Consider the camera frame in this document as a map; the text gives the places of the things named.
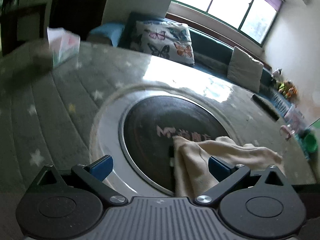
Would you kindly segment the cream knit garment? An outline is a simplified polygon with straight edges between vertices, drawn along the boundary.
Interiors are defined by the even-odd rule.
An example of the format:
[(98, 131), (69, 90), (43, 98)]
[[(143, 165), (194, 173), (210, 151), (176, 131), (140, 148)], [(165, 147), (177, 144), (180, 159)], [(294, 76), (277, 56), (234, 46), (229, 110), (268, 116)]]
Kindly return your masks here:
[(285, 172), (277, 152), (252, 144), (240, 146), (229, 137), (194, 142), (177, 135), (173, 143), (176, 197), (196, 198), (233, 173), (237, 164), (252, 171), (275, 165)]

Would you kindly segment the round black cooktop inset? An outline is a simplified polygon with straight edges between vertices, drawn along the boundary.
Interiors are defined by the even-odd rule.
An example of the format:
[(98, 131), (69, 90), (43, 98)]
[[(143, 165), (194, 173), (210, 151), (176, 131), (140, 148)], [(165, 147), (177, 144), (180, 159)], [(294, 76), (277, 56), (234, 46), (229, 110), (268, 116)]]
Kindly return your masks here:
[(130, 166), (154, 189), (173, 196), (175, 136), (201, 142), (228, 136), (204, 107), (178, 96), (147, 96), (134, 102), (119, 123), (121, 149)]

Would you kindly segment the pink plastic toy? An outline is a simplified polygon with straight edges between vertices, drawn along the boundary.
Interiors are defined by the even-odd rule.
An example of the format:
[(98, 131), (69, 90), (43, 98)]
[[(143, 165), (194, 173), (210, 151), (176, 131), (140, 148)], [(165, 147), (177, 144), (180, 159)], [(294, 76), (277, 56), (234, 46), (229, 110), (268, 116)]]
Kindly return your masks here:
[(280, 134), (284, 134), (285, 135), (285, 140), (286, 141), (290, 140), (295, 134), (295, 130), (292, 128), (292, 126), (290, 124), (282, 125), (280, 127), (279, 132), (280, 132)]

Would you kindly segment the black remote control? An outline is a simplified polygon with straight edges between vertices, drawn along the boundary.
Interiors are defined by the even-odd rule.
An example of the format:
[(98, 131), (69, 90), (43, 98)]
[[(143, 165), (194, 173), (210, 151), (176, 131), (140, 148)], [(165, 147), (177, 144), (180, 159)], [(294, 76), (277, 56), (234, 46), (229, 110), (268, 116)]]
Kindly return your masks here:
[(267, 104), (266, 101), (264, 101), (262, 98), (260, 98), (257, 94), (252, 95), (252, 100), (261, 108), (264, 110), (265, 113), (267, 113), (274, 121), (279, 120), (279, 115), (276, 113), (274, 109), (271, 108)]

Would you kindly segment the green plastic bowl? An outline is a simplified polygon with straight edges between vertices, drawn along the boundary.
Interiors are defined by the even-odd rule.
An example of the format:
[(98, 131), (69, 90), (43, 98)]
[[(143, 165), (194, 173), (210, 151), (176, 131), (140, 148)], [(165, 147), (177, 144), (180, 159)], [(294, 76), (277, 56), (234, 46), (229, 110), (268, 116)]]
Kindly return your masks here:
[(301, 136), (303, 151), (307, 159), (311, 159), (318, 151), (318, 142), (311, 130), (305, 130)]

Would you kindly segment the clear plastic storage box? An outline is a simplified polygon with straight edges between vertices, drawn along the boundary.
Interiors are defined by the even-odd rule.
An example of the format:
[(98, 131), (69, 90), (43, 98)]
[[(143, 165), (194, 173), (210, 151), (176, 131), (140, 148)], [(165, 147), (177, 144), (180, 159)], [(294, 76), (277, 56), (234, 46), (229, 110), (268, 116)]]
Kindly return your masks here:
[(307, 128), (306, 120), (294, 104), (284, 115), (284, 120), (296, 134), (302, 133)]

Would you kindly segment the green yellow plush toy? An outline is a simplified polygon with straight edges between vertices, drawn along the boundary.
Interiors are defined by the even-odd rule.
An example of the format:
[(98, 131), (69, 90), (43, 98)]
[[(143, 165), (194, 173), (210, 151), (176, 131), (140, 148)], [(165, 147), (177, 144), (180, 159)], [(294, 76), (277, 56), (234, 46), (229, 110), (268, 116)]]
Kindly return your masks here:
[(278, 92), (285, 95), (291, 88), (291, 85), (292, 85), (291, 81), (281, 82), (278, 88)]

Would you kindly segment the orange plush toy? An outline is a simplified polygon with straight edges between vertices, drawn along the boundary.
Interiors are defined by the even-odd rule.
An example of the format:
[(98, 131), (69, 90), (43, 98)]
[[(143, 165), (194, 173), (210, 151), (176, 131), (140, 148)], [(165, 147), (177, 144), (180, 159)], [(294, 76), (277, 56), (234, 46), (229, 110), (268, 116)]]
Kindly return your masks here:
[(297, 89), (294, 85), (290, 86), (290, 88), (287, 90), (285, 94), (285, 99), (289, 100), (291, 99), (294, 95), (297, 94)]

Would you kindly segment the plain grey pillow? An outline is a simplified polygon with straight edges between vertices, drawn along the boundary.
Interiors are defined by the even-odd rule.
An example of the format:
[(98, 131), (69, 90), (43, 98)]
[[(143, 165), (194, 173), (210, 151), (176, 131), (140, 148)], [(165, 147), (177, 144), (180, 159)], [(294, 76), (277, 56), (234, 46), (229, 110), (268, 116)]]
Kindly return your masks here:
[(227, 79), (254, 93), (259, 92), (263, 64), (238, 47), (234, 47)]

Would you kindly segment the black white plush toy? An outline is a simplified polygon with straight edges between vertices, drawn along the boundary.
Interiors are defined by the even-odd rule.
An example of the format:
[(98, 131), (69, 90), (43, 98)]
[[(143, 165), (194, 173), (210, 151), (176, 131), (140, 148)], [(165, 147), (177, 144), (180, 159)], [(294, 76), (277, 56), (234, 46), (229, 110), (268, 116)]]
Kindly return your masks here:
[(274, 70), (272, 72), (272, 79), (280, 82), (281, 81), (281, 72), (282, 72), (281, 68), (278, 68), (278, 69)]

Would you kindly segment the teal corner sofa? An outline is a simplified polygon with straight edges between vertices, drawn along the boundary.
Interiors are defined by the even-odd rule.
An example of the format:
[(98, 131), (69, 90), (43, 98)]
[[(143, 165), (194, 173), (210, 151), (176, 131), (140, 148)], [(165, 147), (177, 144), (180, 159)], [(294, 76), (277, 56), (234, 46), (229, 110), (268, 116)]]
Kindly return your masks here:
[[(87, 41), (109, 44), (114, 47), (125, 49), (133, 47), (134, 50), (141, 51), (139, 48), (139, 45), (141, 44), (141, 35), (135, 34), (137, 21), (154, 24), (175, 23), (175, 21), (167, 18), (131, 12), (126, 23), (107, 22), (94, 28), (89, 32)], [(195, 64), (192, 65), (192, 67), (227, 80), (228, 65), (232, 58), (234, 47), (207, 33), (193, 28), (192, 25), (189, 25), (188, 28), (193, 52), (195, 53)], [(277, 111), (284, 116), (290, 107), (293, 106), (293, 103), (285, 99), (285, 96), (281, 95), (274, 88), (275, 84), (276, 80), (272, 77), (271, 67), (264, 63), (258, 94), (269, 100)]]

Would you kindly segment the tissue box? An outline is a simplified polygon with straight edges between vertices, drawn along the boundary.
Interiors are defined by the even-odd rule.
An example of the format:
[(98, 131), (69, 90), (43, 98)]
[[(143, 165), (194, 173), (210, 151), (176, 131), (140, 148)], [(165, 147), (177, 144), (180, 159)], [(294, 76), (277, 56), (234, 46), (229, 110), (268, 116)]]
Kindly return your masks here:
[(57, 67), (80, 50), (80, 36), (63, 28), (47, 28), (49, 50), (53, 56), (53, 67)]

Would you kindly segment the butterfly print pillow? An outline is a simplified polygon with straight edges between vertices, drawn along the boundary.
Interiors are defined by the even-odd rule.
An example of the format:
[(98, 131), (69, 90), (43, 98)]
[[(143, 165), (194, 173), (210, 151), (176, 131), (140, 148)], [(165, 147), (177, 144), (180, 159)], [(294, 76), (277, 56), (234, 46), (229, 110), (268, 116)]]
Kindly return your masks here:
[(130, 49), (188, 66), (195, 64), (187, 24), (168, 21), (137, 21)]

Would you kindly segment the dark door with glass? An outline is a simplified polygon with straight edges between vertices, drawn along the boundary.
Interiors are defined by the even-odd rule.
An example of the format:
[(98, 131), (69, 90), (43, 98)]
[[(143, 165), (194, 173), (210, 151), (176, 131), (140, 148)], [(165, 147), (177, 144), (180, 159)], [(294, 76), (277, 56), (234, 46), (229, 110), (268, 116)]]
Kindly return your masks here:
[(49, 27), (63, 28), (86, 40), (100, 26), (107, 0), (52, 0)]

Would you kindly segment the window with green frame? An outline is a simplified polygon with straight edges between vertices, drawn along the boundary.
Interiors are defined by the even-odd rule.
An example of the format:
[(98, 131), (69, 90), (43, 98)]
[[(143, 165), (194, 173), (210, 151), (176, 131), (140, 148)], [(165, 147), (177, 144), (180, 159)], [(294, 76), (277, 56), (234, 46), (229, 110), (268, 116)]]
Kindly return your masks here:
[(258, 45), (276, 19), (284, 0), (172, 0), (226, 24)]

